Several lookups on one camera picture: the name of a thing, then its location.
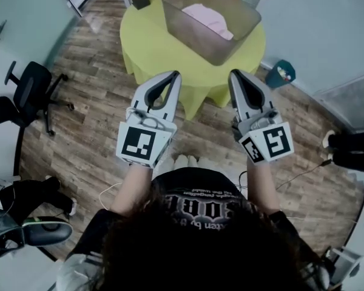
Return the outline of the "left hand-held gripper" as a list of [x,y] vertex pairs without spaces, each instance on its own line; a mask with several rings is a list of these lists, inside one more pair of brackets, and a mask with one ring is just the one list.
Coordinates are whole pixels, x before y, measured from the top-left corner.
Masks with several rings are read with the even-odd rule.
[[[177,131],[174,116],[182,84],[176,70],[164,72],[139,85],[119,124],[116,156],[129,163],[154,169]],[[155,101],[167,89],[160,105]]]

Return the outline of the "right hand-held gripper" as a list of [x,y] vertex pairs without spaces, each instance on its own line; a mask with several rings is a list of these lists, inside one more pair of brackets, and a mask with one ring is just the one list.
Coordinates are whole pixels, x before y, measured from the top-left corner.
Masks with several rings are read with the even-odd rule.
[[237,142],[253,164],[294,153],[290,126],[274,107],[269,87],[253,74],[233,69],[228,77],[231,103],[237,114]]

